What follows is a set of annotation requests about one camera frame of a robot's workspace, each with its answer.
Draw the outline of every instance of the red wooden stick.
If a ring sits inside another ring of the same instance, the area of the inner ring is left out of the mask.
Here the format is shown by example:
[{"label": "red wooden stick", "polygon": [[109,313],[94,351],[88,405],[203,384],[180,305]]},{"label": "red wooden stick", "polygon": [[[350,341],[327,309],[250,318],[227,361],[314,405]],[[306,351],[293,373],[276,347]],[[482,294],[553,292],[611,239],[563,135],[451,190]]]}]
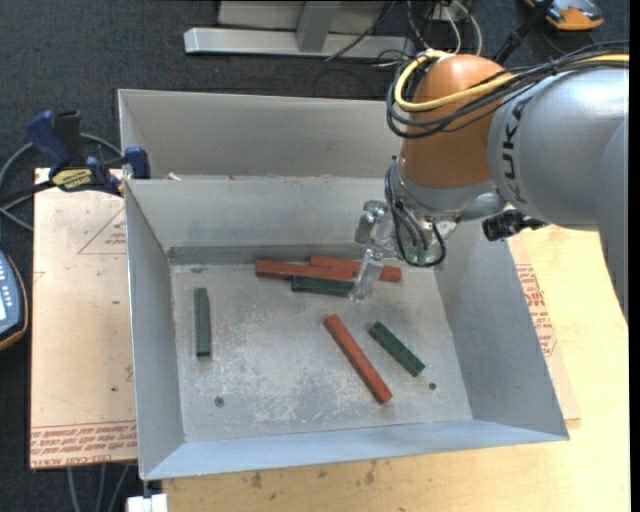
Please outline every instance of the red wooden stick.
[{"label": "red wooden stick", "polygon": [[291,279],[293,276],[321,277],[339,281],[351,281],[353,278],[353,273],[347,269],[312,267],[298,263],[280,263],[267,260],[256,261],[256,275],[277,279]]},{"label": "red wooden stick", "polygon": [[336,340],[336,343],[345,353],[375,399],[381,404],[388,401],[393,396],[391,391],[338,315],[328,316],[324,321],[324,326],[331,333],[333,339]]},{"label": "red wooden stick", "polygon": [[[309,265],[324,268],[341,268],[349,270],[356,275],[360,270],[360,262],[353,260],[344,260],[342,258],[332,258],[331,256],[311,256]],[[388,283],[397,283],[402,279],[402,270],[398,267],[385,265],[382,267],[382,273],[378,281],[387,281]]]}]

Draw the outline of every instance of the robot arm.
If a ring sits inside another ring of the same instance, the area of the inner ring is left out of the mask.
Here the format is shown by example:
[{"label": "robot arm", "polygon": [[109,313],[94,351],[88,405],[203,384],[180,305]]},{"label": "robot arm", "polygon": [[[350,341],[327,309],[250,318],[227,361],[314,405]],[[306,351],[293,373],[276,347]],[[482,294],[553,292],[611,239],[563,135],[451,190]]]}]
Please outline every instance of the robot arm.
[{"label": "robot arm", "polygon": [[[384,200],[365,205],[351,298],[371,294],[384,257],[437,265],[458,223],[485,218],[492,239],[547,223],[599,230],[624,303],[626,270],[613,262],[626,261],[626,209],[612,208],[626,198],[627,64],[626,51],[605,46],[513,73],[442,52],[400,70],[387,116],[404,142]],[[422,68],[413,101],[404,100],[405,83]]]}]

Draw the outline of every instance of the clamp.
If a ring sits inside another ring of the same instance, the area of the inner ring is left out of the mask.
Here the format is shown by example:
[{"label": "clamp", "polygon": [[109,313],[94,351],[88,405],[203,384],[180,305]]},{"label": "clamp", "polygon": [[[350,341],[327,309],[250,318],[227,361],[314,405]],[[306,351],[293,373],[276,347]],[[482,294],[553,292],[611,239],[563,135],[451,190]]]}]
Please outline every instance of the clamp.
[{"label": "clamp", "polygon": [[125,149],[124,156],[108,164],[125,164],[122,180],[95,156],[84,158],[80,112],[63,112],[55,116],[51,110],[36,115],[27,125],[27,135],[34,147],[53,160],[49,170],[49,186],[65,192],[97,190],[113,195],[123,194],[122,180],[148,179],[151,169],[146,152],[140,146]]}]

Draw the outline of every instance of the bin floor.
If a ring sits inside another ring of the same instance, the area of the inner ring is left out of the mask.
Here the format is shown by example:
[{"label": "bin floor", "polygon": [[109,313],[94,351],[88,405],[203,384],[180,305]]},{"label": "bin floor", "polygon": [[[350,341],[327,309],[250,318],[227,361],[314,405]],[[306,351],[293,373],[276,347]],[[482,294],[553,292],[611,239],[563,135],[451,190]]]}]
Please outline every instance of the bin floor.
[{"label": "bin floor", "polygon": [[[430,270],[347,298],[291,291],[253,265],[171,267],[185,440],[471,419],[453,336]],[[193,292],[206,288],[211,356],[196,356]],[[337,313],[393,393],[376,402],[322,322]],[[412,377],[371,336],[380,321],[426,368]]]}]

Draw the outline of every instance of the electronic device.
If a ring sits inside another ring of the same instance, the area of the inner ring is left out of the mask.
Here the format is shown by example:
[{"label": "electronic device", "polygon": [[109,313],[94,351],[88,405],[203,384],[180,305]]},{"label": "electronic device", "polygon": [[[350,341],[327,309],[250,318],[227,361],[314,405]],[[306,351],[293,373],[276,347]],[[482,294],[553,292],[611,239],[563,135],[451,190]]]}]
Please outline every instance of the electronic device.
[{"label": "electronic device", "polygon": [[20,340],[27,330],[24,283],[11,258],[0,250],[0,351]]},{"label": "electronic device", "polygon": [[[529,7],[539,7],[539,0],[524,0]],[[602,9],[593,0],[554,0],[545,16],[557,30],[580,32],[604,23]]]}]

